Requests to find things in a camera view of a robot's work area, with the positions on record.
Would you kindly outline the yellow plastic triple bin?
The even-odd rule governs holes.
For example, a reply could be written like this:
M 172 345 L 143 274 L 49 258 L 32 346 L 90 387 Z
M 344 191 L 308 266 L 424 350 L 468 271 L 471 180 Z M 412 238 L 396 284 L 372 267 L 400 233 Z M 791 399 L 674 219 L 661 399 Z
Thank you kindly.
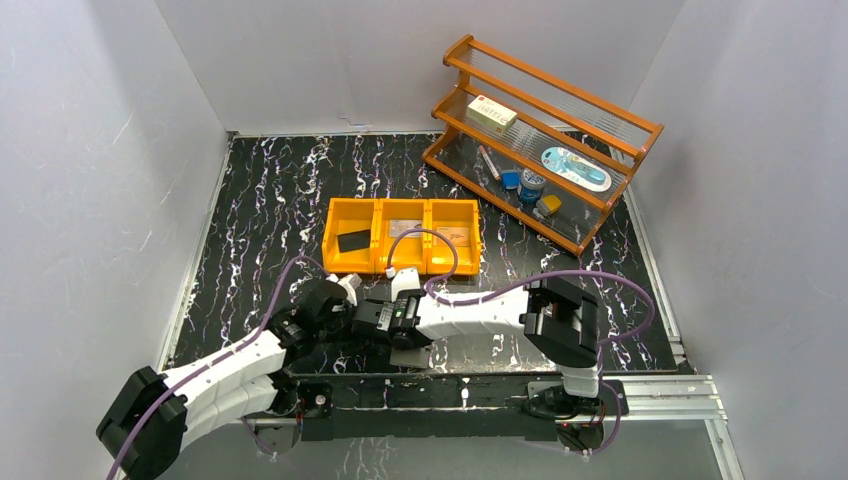
M 392 219 L 418 219 L 423 227 L 389 238 L 387 227 Z M 436 231 L 438 226 L 468 227 L 470 245 L 453 246 Z M 338 234 L 364 229 L 371 230 L 368 250 L 338 252 Z M 454 272 L 474 276 L 480 271 L 482 258 L 479 203 L 458 199 L 335 197 L 329 203 L 321 253 L 324 269 L 332 273 L 380 275 L 389 267 L 416 267 L 426 275 Z

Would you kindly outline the orange wooden shelf rack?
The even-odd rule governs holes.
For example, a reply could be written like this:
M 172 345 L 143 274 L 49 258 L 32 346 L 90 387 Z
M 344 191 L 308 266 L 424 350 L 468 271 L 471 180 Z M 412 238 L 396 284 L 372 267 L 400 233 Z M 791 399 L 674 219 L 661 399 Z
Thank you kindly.
M 452 90 L 432 109 L 445 125 L 425 150 L 424 161 L 482 199 L 575 255 L 581 255 L 610 216 L 638 168 L 663 132 L 644 119 L 584 89 L 466 35 L 447 49 L 442 62 L 457 70 Z M 485 95 L 515 111 L 514 125 L 496 133 L 466 117 L 466 107 Z M 529 168 L 547 179 L 542 196 L 556 195 L 561 209 L 537 217 L 535 204 L 522 203 L 518 189 L 486 180 L 474 164 L 483 145 L 498 167 L 519 173 Z M 605 170 L 612 179 L 604 192 L 591 192 L 541 163 L 549 147 L 564 147 Z

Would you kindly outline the grey card holder wallet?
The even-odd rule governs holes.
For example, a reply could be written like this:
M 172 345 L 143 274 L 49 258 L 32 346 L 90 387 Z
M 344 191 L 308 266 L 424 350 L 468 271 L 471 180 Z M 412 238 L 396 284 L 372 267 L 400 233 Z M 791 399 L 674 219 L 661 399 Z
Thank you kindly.
M 412 369 L 428 369 L 430 367 L 431 352 L 432 348 L 430 346 L 413 349 L 392 348 L 390 352 L 390 364 Z

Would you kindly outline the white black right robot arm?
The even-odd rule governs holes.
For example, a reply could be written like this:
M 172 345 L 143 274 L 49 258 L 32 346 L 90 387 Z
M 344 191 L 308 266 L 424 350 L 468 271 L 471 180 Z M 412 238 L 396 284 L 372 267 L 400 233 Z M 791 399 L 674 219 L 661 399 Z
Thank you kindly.
M 557 367 L 571 411 L 587 414 L 601 403 L 598 302 L 569 281 L 550 277 L 480 293 L 406 288 L 393 295 L 359 302 L 352 332 L 398 350 L 460 335 L 522 335 Z

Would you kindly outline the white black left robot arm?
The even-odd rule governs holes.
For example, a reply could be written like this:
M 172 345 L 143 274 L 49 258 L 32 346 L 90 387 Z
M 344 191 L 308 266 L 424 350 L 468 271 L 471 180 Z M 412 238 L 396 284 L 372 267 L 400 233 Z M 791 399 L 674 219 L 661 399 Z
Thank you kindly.
M 143 367 L 127 379 L 96 437 L 129 479 L 156 479 L 194 441 L 245 416 L 300 410 L 298 381 L 285 369 L 339 337 L 357 305 L 356 274 L 315 280 L 262 329 L 182 367 Z

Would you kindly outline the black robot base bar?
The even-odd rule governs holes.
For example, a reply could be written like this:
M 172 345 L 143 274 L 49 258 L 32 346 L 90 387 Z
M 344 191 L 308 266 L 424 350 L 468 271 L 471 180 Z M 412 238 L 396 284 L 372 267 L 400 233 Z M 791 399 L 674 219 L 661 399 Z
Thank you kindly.
M 305 441 L 343 438 L 519 437 L 554 441 L 602 418 L 599 399 L 566 394 L 554 374 L 310 375 L 296 381 L 293 417 Z

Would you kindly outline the black card in bin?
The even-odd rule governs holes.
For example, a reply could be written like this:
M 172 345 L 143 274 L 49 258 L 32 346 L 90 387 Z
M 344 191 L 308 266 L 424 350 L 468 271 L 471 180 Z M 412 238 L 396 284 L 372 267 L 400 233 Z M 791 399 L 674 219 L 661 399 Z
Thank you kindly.
M 368 250 L 371 246 L 371 230 L 357 230 L 340 233 L 336 236 L 337 250 L 340 254 Z

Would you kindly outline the silver card in bin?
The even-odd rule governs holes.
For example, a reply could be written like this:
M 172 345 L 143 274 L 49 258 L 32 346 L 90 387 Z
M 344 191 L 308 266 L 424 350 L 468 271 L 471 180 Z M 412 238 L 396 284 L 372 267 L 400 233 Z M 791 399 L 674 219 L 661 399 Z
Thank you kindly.
M 388 221 L 387 236 L 389 238 L 397 238 L 403 232 L 422 227 L 422 221 L 418 219 L 392 219 Z

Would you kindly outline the tan card in bin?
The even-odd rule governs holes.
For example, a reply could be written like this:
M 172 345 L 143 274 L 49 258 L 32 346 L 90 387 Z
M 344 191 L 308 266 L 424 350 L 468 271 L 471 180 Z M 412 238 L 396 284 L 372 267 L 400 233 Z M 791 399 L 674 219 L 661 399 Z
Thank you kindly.
M 471 242 L 471 231 L 468 227 L 438 226 L 436 231 L 450 240 L 455 247 L 468 247 Z

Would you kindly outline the white pen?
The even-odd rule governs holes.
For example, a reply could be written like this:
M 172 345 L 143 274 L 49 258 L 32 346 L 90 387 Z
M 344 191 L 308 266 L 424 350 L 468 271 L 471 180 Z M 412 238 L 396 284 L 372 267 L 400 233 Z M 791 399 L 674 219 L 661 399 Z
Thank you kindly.
M 500 180 L 501 179 L 500 171 L 499 171 L 498 167 L 495 165 L 492 158 L 490 157 L 488 150 L 483 145 L 480 145 L 478 147 L 478 150 L 479 150 L 480 155 L 483 158 L 485 164 L 487 165 L 488 169 L 490 170 L 493 178 L 495 180 Z

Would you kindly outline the small blue block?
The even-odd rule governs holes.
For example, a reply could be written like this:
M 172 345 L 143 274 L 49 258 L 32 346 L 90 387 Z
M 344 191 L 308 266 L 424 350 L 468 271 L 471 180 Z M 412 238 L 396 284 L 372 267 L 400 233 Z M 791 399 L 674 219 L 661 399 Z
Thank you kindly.
M 504 190 L 517 190 L 520 186 L 520 173 L 516 170 L 504 170 L 500 173 L 500 182 Z

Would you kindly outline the yellow grey eraser block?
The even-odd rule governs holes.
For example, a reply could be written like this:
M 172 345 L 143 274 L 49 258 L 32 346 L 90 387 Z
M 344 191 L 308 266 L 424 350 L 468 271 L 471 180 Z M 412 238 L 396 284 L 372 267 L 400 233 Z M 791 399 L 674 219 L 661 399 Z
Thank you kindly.
M 549 218 L 555 215 L 561 207 L 562 202 L 556 195 L 545 195 L 535 203 L 533 212 L 537 217 Z

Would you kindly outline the blue and white round tin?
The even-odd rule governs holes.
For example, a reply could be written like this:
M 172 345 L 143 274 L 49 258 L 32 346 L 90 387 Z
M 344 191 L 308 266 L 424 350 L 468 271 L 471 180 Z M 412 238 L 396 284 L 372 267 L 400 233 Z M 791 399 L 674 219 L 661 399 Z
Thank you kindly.
M 518 198 L 522 203 L 532 205 L 538 202 L 547 184 L 547 179 L 532 169 L 522 170 L 519 178 Z

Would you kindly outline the white box with red label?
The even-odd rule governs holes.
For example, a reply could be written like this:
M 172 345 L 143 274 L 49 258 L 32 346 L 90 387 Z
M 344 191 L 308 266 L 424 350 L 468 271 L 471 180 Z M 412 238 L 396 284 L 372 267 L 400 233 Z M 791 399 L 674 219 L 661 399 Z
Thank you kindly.
M 514 125 L 518 115 L 485 95 L 477 95 L 467 105 L 466 117 L 496 133 L 506 133 Z

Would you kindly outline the blue razor blister pack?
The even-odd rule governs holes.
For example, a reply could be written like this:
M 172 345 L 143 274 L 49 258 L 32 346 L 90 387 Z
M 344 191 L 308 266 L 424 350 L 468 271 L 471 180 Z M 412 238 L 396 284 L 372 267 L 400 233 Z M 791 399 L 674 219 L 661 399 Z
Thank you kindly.
M 612 179 L 605 170 L 564 147 L 545 149 L 540 160 L 550 172 L 591 192 L 604 192 L 612 185 Z

